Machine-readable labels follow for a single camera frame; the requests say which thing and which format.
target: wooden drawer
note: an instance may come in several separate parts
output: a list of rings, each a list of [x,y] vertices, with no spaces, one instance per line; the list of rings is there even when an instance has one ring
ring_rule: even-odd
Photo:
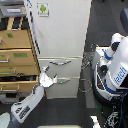
[[[31,49],[0,50],[0,66],[35,65]]]
[[[32,92],[33,86],[38,83],[38,76],[33,81],[0,82],[0,93]]]
[[[39,69],[36,64],[32,66],[0,67],[0,77],[17,75],[39,75]]]
[[[31,48],[27,30],[0,31],[0,49]]]

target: drawer handle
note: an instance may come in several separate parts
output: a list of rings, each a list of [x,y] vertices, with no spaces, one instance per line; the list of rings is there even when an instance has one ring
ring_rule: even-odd
[[[50,63],[55,64],[55,65],[65,65],[65,64],[70,63],[70,62],[71,62],[71,60],[66,61],[64,63],[57,63],[57,62],[52,62],[52,61]]]
[[[70,81],[70,79],[69,80],[58,82],[58,84],[64,84],[64,83],[67,83],[68,81]]]
[[[0,72],[0,75],[11,75],[11,74],[15,74],[16,71],[14,70],[14,72]]]
[[[17,92],[20,89],[19,85],[16,90],[4,90],[3,87],[4,87],[4,85],[1,86],[1,92]]]
[[[9,59],[5,60],[5,61],[0,61],[0,63],[8,63]]]

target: white panel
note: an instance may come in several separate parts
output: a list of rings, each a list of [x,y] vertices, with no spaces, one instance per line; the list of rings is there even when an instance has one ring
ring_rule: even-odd
[[[49,77],[53,78],[56,74],[60,78],[64,77],[79,77],[82,65],[82,59],[38,59],[40,68],[49,66],[47,74]]]
[[[31,9],[27,7],[27,0],[24,1],[28,17],[29,10],[33,14],[41,51],[40,55],[37,54],[38,57],[82,56],[91,0],[31,0]],[[48,3],[48,17],[38,15],[37,2]]]
[[[48,99],[53,98],[76,98],[78,92],[79,79],[71,79],[64,84],[53,84],[45,89]]]

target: white cabinet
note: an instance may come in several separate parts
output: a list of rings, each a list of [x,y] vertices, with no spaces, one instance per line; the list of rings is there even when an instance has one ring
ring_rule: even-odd
[[[57,74],[58,79],[77,78],[63,86],[54,84],[47,88],[47,97],[76,97],[91,0],[31,0],[31,3],[24,0],[24,4],[32,34],[35,33],[33,40],[38,43],[35,49],[40,69],[50,66],[48,75]]]

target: white robot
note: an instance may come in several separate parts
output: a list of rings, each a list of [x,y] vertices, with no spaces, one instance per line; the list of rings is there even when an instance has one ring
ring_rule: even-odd
[[[96,47],[92,69],[95,96],[116,104],[128,89],[128,37],[115,33],[110,47]]]
[[[51,79],[46,74],[49,67],[43,67],[40,74],[40,85],[35,85],[31,95],[23,101],[14,103],[11,107],[11,114],[4,113],[0,116],[0,128],[18,128],[30,112],[38,105],[44,95],[44,88],[57,83],[57,75]]]

